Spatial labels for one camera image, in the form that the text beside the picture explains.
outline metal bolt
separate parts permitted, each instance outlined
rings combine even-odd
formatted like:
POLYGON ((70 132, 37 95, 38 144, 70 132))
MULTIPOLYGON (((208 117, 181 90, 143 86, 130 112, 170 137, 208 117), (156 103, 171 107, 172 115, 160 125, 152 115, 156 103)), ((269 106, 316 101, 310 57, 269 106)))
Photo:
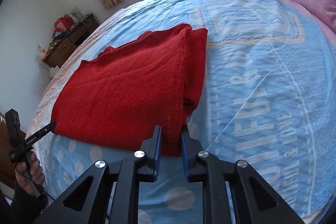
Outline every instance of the metal bolt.
POLYGON ((199 151, 198 154, 201 158, 206 158, 207 156, 209 156, 209 153, 207 151, 199 151))
POLYGON ((244 160, 238 160, 237 165, 241 168, 245 168, 247 166, 247 162, 244 160))
POLYGON ((145 152, 143 152, 141 150, 138 150, 138 151, 134 152, 134 157, 136 157, 136 158, 142 158, 144 156, 145 156, 145 152))
POLYGON ((106 165, 106 163, 103 160, 97 160, 94 165, 97 168, 103 168, 106 165))

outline black sleeve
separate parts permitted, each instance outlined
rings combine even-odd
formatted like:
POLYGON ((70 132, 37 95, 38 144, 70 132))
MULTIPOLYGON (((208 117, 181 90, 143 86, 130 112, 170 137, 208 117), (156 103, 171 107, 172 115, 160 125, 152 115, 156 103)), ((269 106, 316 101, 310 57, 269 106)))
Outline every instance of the black sleeve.
POLYGON ((23 224, 32 224, 47 204, 48 198, 44 193, 39 198, 31 196, 15 181, 15 193, 11 208, 23 224))

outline bed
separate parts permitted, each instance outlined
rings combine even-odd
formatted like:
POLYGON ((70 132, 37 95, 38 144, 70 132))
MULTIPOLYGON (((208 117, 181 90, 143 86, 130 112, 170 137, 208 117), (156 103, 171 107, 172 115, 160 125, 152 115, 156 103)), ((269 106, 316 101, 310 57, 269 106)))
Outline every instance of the bed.
MULTIPOLYGON (((329 208, 336 185, 336 34, 292 0, 144 0, 120 10, 63 65, 27 136, 50 122, 81 60, 179 23, 209 31, 190 135, 222 160, 247 160, 306 223, 314 223, 329 208)), ((52 133, 34 149, 55 198, 96 160, 129 153, 52 133)), ((157 182, 140 185, 139 223, 200 223, 201 217, 201 184, 185 180, 180 158, 162 157, 157 182)))

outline red knit fabric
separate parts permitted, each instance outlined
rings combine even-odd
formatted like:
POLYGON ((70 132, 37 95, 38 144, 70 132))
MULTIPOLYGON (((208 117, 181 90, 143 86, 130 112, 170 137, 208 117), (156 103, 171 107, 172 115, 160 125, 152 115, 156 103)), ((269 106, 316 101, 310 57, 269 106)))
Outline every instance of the red knit fabric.
POLYGON ((136 151, 163 127, 162 154, 180 155, 180 131, 202 92, 207 29, 148 31, 83 60, 57 98, 54 133, 136 151))

